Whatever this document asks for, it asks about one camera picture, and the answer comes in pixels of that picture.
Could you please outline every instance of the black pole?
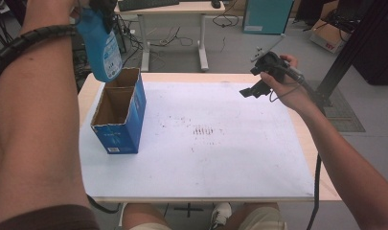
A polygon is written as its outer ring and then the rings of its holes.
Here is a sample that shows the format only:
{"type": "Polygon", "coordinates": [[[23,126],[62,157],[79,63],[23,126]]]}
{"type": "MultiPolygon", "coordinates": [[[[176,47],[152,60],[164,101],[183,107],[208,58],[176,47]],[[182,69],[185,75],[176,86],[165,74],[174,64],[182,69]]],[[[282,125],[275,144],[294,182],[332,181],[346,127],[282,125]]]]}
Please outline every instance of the black pole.
{"type": "Polygon", "coordinates": [[[328,104],[329,97],[336,85],[342,80],[352,65],[354,58],[374,34],[379,23],[388,14],[388,0],[374,1],[367,10],[357,29],[334,61],[331,69],[316,89],[316,94],[322,104],[328,104]]]}

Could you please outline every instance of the cardboard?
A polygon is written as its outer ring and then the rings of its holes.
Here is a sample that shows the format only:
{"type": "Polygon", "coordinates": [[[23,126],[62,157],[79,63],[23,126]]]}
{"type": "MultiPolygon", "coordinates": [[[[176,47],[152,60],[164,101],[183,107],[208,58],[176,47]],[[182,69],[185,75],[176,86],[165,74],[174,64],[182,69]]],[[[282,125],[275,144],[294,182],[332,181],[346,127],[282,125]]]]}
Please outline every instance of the cardboard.
{"type": "Polygon", "coordinates": [[[91,127],[109,154],[137,153],[146,95],[139,69],[124,69],[106,83],[91,127]]]}
{"type": "MultiPolygon", "coordinates": [[[[326,18],[331,11],[337,8],[337,4],[338,1],[325,4],[322,9],[321,18],[326,18]]],[[[310,40],[331,53],[337,53],[342,50],[350,36],[351,34],[319,19],[312,27],[310,40]]]]}

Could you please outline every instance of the stain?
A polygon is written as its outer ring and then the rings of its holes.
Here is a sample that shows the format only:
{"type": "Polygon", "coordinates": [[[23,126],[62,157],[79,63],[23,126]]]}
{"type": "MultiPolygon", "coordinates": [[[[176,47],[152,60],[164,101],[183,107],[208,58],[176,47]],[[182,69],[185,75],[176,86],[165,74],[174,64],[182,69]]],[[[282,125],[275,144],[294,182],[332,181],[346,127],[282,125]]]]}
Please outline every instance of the stain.
{"type": "Polygon", "coordinates": [[[197,126],[194,129],[194,135],[212,135],[214,129],[211,127],[197,126]]]}

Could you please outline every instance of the blue bottle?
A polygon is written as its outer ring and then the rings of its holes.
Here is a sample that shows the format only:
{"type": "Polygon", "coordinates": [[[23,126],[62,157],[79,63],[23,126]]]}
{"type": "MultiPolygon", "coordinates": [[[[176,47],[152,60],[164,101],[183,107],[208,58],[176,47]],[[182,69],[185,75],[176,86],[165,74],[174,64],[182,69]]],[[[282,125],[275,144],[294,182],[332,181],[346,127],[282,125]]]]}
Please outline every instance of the blue bottle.
{"type": "Polygon", "coordinates": [[[82,9],[78,32],[85,42],[92,73],[98,81],[110,82],[122,71],[122,58],[113,31],[106,32],[100,11],[82,9]]]}

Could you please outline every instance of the forearm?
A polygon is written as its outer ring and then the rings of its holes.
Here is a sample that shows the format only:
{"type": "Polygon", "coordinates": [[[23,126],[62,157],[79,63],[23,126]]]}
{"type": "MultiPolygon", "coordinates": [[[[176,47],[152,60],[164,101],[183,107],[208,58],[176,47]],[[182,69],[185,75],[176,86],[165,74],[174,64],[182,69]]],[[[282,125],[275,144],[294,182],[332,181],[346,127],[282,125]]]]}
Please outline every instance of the forearm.
{"type": "MultiPolygon", "coordinates": [[[[29,0],[21,33],[69,24],[70,2],[29,0]]],[[[71,40],[47,39],[0,77],[0,221],[46,206],[87,205],[78,140],[71,40]]]]}
{"type": "Polygon", "coordinates": [[[299,112],[328,174],[361,228],[388,224],[388,182],[314,107],[299,112]]]}

